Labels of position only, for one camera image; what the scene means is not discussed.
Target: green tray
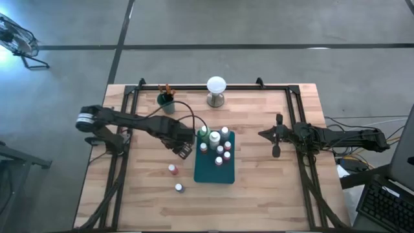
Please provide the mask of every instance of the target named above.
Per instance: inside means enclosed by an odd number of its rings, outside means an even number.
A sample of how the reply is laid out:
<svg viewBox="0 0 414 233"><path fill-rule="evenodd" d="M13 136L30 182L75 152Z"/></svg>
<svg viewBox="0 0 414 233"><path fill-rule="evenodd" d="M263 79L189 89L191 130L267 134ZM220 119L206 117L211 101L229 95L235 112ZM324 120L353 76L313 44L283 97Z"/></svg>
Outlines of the green tray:
<svg viewBox="0 0 414 233"><path fill-rule="evenodd" d="M197 139L197 152L195 154L194 168L195 182L221 184L234 183L234 138L234 132L231 131L228 141L232 143L232 149L229 151L232 156L229 161L223 159L223 164L220 166L215 164L215 158L218 156L217 152L210 149L210 145L208 145L208 152L205 154L201 153L200 144L202 142Z"/></svg>

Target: small red bottle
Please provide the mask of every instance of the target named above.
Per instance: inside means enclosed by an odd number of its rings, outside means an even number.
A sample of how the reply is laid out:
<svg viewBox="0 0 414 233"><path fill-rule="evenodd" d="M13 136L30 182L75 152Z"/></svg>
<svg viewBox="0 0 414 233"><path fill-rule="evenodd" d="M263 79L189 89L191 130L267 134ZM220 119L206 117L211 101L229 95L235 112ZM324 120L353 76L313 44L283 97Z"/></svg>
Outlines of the small red bottle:
<svg viewBox="0 0 414 233"><path fill-rule="evenodd" d="M172 164L170 164L170 165L168 166L168 170L169 170L169 172L171 172L171 174L173 174L173 175L176 175L176 174L178 174L178 173L179 173L179 170L177 169L177 167L176 167L176 166L174 166L174 165L172 165Z"/></svg>

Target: gray floor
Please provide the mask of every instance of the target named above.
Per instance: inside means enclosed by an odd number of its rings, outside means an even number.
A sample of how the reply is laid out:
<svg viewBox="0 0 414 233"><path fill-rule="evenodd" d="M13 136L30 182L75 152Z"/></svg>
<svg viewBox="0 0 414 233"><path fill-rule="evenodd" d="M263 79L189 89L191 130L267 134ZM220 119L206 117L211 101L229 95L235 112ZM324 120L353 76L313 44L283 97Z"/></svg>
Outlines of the gray floor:
<svg viewBox="0 0 414 233"><path fill-rule="evenodd" d="M42 45L116 45L127 4L6 0L0 12ZM185 43L414 43L414 16L404 0L136 0L125 44ZM32 169L8 232L71 228L91 150L74 122L81 106L102 103L114 50L41 51L39 58L50 70L29 71L0 49L0 140L53 160L50 170ZM229 83L317 83L325 115L363 125L408 114L412 64L414 49L129 50L114 82L204 83L219 75ZM377 126L389 135L404 123ZM363 155L380 166L394 148Z"/></svg>

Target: metal stand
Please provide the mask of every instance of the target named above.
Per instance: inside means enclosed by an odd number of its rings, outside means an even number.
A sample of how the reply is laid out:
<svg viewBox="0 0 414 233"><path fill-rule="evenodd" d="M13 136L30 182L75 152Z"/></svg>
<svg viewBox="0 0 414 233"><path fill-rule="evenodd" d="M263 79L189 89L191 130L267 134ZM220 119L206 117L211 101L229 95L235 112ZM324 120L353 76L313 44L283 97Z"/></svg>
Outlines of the metal stand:
<svg viewBox="0 0 414 233"><path fill-rule="evenodd" d="M15 159L20 161L26 161L31 164L37 164L41 166L43 169L50 168L50 165L52 164L52 161L46 161L44 159L37 158L33 155L29 155L17 150L14 150L12 148L9 148L6 146L6 144L3 142L0 142L0 155L9 158L9 159Z"/></svg>
<svg viewBox="0 0 414 233"><path fill-rule="evenodd" d="M22 54L22 53L13 53L13 55L14 55L14 56L19 56L19 57L21 58L21 60L23 61L23 64L25 65L25 67L26 67L27 69L42 69L42 68L49 69L49 68L50 68L49 64L47 64L46 62L41 61L41 60L39 60L39 59L32 58L32 57L27 56L27 55L24 55L24 54ZM30 65L27 63L26 58L27 58L27 59L30 59L30 60L33 60L33 61L37 61L37 62L42 63L42 64L44 64L44 65L32 65L32 66L30 66Z"/></svg>

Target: yellow cable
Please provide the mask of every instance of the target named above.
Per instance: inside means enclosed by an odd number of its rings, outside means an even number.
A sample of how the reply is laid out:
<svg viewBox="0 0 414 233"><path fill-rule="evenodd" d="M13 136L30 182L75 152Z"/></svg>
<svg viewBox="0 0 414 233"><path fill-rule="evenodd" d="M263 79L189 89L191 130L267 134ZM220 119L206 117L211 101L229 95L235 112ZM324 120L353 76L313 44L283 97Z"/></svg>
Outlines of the yellow cable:
<svg viewBox="0 0 414 233"><path fill-rule="evenodd" d="M354 157L344 157L343 159L350 159L350 160L360 161L360 162L363 162L364 164L366 164L366 165L370 166L371 168L375 168L373 165L371 165L371 164L369 164L369 163L367 163L367 162L365 162L365 161L363 161L363 160L360 160L360 159L354 158Z"/></svg>
<svg viewBox="0 0 414 233"><path fill-rule="evenodd" d="M394 140L397 140L397 139L400 139L400 137L395 137L393 139L388 139L387 142L391 142L391 141L394 141ZM345 157L352 157L353 155L358 155L359 153L361 153L363 151L365 151L365 149L361 149L360 151L354 152L350 155L346 155Z"/></svg>

